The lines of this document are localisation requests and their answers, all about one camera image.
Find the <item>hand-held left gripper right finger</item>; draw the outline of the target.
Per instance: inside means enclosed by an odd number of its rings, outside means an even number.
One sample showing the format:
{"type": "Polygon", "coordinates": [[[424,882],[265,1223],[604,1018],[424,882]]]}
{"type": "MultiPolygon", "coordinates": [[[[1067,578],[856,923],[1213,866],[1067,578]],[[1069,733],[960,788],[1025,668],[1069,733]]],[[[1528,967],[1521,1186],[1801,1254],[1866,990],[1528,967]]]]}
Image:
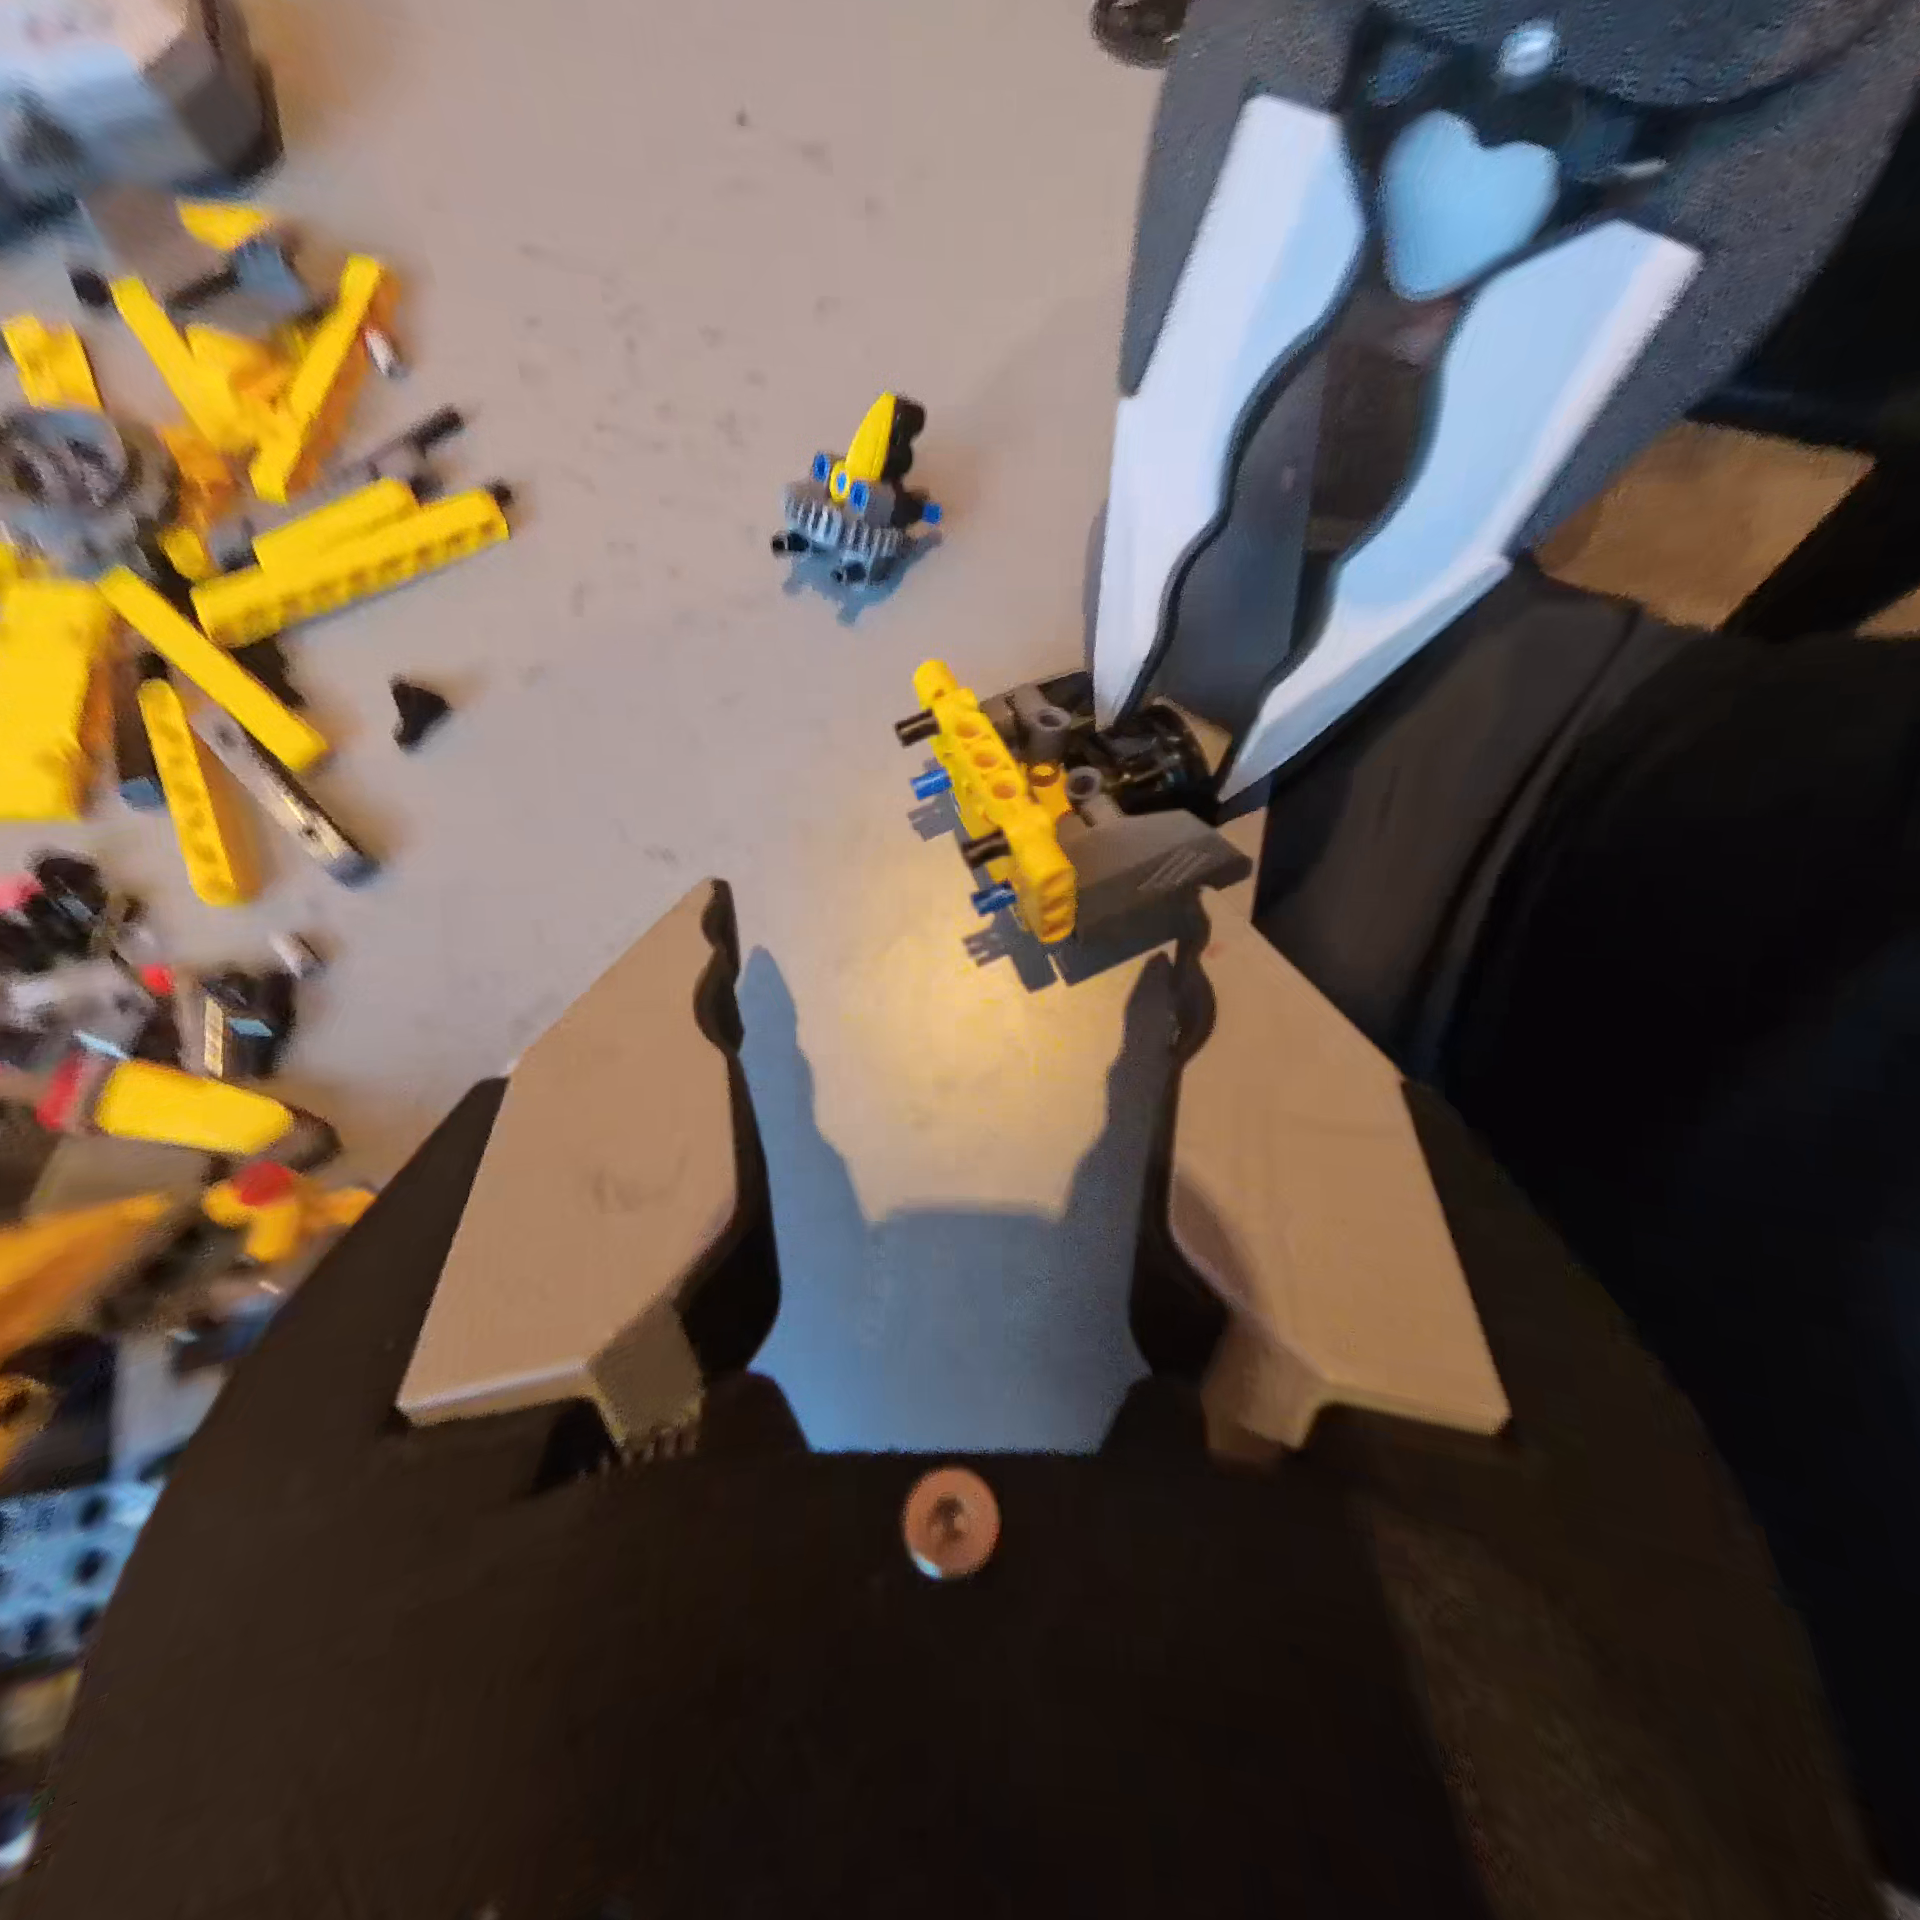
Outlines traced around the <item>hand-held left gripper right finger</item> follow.
{"type": "Polygon", "coordinates": [[[1402,1073],[1257,933],[1171,962],[1130,1318],[1234,1462],[1330,1413],[1491,1438],[1511,1405],[1402,1073]]]}

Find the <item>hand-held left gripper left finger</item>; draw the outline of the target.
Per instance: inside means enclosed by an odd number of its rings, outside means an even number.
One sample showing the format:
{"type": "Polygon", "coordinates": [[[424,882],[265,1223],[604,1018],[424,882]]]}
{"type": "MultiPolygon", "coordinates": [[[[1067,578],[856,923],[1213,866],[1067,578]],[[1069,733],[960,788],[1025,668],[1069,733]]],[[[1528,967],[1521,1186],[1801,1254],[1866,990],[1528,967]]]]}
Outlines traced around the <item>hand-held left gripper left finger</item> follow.
{"type": "Polygon", "coordinates": [[[519,1057],[400,1380],[411,1426],[578,1405],[644,1457],[753,1364],[781,1275],[738,972],[735,894],[697,879],[519,1057]]]}

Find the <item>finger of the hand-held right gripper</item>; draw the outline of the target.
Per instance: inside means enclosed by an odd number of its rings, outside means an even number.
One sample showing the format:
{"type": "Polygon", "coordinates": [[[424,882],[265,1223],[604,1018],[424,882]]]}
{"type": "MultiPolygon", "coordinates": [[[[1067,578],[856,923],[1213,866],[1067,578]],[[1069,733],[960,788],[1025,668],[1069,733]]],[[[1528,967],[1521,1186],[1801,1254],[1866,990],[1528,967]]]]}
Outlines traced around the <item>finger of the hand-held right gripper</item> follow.
{"type": "Polygon", "coordinates": [[[1333,566],[1317,629],[1239,735],[1220,799],[1304,755],[1501,583],[1549,483],[1698,266],[1669,235],[1596,225],[1476,291],[1411,483],[1333,566]]]}
{"type": "Polygon", "coordinates": [[[1292,653],[1327,342],[1370,235],[1336,113],[1257,94],[1120,399],[1096,595],[1096,714],[1153,686],[1241,729],[1292,653]]]}

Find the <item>grey gear brick assembly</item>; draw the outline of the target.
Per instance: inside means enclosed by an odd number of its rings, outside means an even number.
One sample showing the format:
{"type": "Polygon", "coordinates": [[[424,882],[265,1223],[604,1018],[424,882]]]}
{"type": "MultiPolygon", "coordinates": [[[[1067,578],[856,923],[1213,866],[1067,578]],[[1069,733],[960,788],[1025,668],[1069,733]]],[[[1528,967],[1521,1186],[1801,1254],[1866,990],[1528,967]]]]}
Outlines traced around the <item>grey gear brick assembly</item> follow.
{"type": "Polygon", "coordinates": [[[916,399],[882,391],[850,441],[817,451],[784,490],[769,547],[794,589],[817,589],[853,618],[945,538],[945,502],[915,483],[927,420],[916,399]]]}

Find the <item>yellow black wheel brick assembly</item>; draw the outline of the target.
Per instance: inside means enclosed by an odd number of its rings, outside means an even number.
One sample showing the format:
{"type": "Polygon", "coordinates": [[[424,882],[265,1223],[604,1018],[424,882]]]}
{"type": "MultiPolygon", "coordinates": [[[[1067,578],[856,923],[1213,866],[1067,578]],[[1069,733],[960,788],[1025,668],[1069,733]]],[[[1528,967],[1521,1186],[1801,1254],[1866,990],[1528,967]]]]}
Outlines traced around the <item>yellow black wheel brick assembly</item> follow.
{"type": "Polygon", "coordinates": [[[929,658],[897,740],[924,757],[920,815],[968,871],[968,947],[1033,985],[1178,945],[1256,879],[1257,829],[1216,796],[1225,735],[1161,694],[1109,722],[1082,668],[979,693],[929,658]]]}

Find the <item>person's dark clothed body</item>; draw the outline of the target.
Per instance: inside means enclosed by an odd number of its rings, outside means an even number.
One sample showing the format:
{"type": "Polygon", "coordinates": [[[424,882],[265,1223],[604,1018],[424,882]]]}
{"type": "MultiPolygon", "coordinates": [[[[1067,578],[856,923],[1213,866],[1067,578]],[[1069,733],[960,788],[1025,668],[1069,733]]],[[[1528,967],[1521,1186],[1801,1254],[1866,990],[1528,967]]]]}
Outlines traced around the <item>person's dark clothed body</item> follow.
{"type": "Polygon", "coordinates": [[[1596,500],[1283,774],[1256,923],[1700,1413],[1916,1915],[1916,637],[1673,619],[1714,481],[1596,500]]]}

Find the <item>grey toothed rack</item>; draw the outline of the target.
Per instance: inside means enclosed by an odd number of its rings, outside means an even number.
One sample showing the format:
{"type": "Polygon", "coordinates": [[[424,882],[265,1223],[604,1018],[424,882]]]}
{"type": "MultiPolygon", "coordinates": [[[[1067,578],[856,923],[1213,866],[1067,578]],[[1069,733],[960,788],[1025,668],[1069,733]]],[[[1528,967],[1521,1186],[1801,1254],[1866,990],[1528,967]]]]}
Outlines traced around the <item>grey toothed rack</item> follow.
{"type": "Polygon", "coordinates": [[[467,431],[467,426],[465,409],[453,405],[440,406],[372,449],[329,465],[322,473],[320,490],[345,493],[389,478],[402,483],[413,483],[420,476],[432,478],[436,449],[467,431]]]}
{"type": "Polygon", "coordinates": [[[275,828],[329,879],[357,890],[380,874],[368,852],[273,753],[208,703],[187,708],[187,725],[215,762],[241,782],[275,828]]]}

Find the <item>long yellow holed beam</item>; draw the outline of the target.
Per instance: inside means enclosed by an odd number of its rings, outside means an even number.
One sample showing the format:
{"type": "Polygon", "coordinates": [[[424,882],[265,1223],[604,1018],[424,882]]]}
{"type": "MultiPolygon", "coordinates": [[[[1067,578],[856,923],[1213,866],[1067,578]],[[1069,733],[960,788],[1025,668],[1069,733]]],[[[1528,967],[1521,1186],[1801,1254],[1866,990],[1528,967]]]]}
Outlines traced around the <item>long yellow holed beam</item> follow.
{"type": "Polygon", "coordinates": [[[511,535],[500,495],[488,486],[420,502],[402,483],[380,483],[261,535],[252,566],[193,589],[194,618],[224,647],[252,644],[396,593],[511,535]]]}

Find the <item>pile of toy building bricks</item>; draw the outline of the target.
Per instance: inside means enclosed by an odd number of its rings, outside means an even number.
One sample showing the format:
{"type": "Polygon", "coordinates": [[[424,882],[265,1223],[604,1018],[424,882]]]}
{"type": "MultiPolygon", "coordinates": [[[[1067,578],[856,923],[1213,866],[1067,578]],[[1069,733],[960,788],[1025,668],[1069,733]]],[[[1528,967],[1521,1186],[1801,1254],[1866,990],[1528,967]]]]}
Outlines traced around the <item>pile of toy building bricks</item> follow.
{"type": "MultiPolygon", "coordinates": [[[[4,297],[4,413],[104,411],[136,455],[128,539],[42,554],[4,535],[4,1887],[185,1445],[375,1199],[329,1173],[331,1124],[273,1086],[325,949],[269,931],[252,962],[194,967],[96,854],[34,845],[121,806],[159,828],[183,894],[211,913],[252,913],[297,860],[329,879],[187,725],[208,703],[372,852],[313,786],[331,747],[283,644],[375,599],[224,647],[189,597],[252,566],[259,538],[402,483],[320,490],[329,465],[377,444],[355,445],[368,386],[389,382],[362,330],[400,345],[397,277],[368,254],[311,257],[253,198],[265,174],[101,190],[4,233],[8,257],[57,242],[72,291],[55,315],[4,297]]],[[[492,490],[514,529],[506,483],[449,470],[458,438],[432,478],[402,485],[420,502],[492,490]]]]}

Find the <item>grey sprocket wheel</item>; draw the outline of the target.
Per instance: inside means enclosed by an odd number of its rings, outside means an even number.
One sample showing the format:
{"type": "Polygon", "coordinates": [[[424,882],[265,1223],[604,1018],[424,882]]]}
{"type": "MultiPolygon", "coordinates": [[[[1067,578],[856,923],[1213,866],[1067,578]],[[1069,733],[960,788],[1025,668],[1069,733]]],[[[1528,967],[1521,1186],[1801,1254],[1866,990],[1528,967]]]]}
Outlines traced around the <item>grey sprocket wheel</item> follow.
{"type": "Polygon", "coordinates": [[[42,554],[128,539],[137,462],[104,411],[19,406],[2,420],[2,525],[42,554]]]}

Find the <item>grey battery box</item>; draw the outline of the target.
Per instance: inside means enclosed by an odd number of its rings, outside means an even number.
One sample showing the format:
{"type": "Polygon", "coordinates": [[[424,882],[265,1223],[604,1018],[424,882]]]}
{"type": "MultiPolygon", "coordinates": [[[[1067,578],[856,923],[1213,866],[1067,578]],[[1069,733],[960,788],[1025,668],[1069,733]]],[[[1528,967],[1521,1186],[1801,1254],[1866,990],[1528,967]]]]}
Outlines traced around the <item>grey battery box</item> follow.
{"type": "Polygon", "coordinates": [[[4,2],[4,233],[113,187],[239,187],[281,155],[273,70],[234,2],[4,2]]]}

